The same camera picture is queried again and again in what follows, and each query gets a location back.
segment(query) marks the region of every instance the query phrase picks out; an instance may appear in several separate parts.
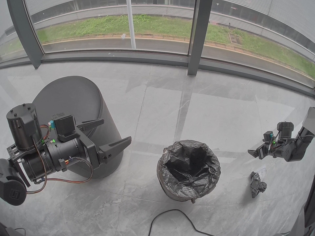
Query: plastic bag liner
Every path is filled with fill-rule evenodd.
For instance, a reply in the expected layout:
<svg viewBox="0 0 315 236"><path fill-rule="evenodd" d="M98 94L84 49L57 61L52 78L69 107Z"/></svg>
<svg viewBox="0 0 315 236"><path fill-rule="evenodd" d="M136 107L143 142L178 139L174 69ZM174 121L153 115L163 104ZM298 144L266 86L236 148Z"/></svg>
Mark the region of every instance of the plastic bag liner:
<svg viewBox="0 0 315 236"><path fill-rule="evenodd" d="M204 143L183 140L164 149L157 164L160 184L168 197L176 201L201 198L218 183L220 163Z"/></svg>

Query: black trash bag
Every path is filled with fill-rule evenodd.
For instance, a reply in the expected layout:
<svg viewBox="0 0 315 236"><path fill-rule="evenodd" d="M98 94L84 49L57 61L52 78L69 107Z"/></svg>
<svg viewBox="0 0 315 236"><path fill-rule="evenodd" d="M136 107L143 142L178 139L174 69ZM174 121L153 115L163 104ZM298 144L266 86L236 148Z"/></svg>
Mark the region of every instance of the black trash bag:
<svg viewBox="0 0 315 236"><path fill-rule="evenodd" d="M252 171L250 174L250 188L252 190L252 198L256 197L259 192L264 192L267 188L267 184L265 182L260 181L260 176L258 173Z"/></svg>
<svg viewBox="0 0 315 236"><path fill-rule="evenodd" d="M204 143L183 140L164 149L157 164L160 184L176 201L201 198L218 183L221 167L218 158Z"/></svg>

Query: manhole cover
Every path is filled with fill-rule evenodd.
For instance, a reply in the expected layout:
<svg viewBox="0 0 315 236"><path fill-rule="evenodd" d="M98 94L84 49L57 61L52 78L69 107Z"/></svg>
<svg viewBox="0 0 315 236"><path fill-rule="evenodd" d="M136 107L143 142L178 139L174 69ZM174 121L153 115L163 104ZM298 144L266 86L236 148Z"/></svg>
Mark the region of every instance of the manhole cover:
<svg viewBox="0 0 315 236"><path fill-rule="evenodd" d="M241 37L239 35L235 35L233 33L229 33L229 36L230 36L231 43L242 45L242 40L241 40Z"/></svg>

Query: gray marble floor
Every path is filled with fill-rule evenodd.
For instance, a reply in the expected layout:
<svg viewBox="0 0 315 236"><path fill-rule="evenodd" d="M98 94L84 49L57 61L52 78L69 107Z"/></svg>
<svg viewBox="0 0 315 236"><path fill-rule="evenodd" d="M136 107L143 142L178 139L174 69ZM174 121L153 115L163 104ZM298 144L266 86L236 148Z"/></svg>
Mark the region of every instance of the gray marble floor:
<svg viewBox="0 0 315 236"><path fill-rule="evenodd" d="M177 208L195 226L216 236L272 236L291 229L306 201L315 172L315 142L303 160L254 159L247 149L292 121L293 135L314 99L262 82L208 71L132 63L68 62L0 70L0 157L13 143L6 113L32 102L49 82L80 75L97 84L122 137L132 136L119 168L85 184L49 182L13 207L0 200L0 221L24 227L26 235L147 235L152 219ZM221 177L213 192L191 202L169 199L156 165L163 148L180 139L206 143L218 156ZM255 199L250 173L266 168L267 190ZM81 179L65 172L60 176ZM199 235L186 218L169 212L156 219L152 236Z"/></svg>

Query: grass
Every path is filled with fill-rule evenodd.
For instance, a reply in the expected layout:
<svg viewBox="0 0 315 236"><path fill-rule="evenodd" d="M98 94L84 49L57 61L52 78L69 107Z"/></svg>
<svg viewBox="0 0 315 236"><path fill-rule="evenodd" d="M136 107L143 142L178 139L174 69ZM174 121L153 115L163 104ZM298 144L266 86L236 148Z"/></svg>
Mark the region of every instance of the grass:
<svg viewBox="0 0 315 236"><path fill-rule="evenodd" d="M189 38L191 34L191 20L148 16L145 14L134 15L133 20L136 34L149 33L155 35L171 35L182 38ZM209 24L206 40L232 45L228 35L229 32L241 37L241 48L279 60L300 69L315 78L315 64L313 62L308 61L290 49L272 41L268 41L262 37L255 36L239 29L229 29L227 27ZM50 43L57 40L78 38L87 35L122 33L129 33L128 17L125 15L90 18L83 21L50 26L37 31L41 43ZM21 49L21 44L19 41L14 40L0 46L0 55L17 49Z"/></svg>

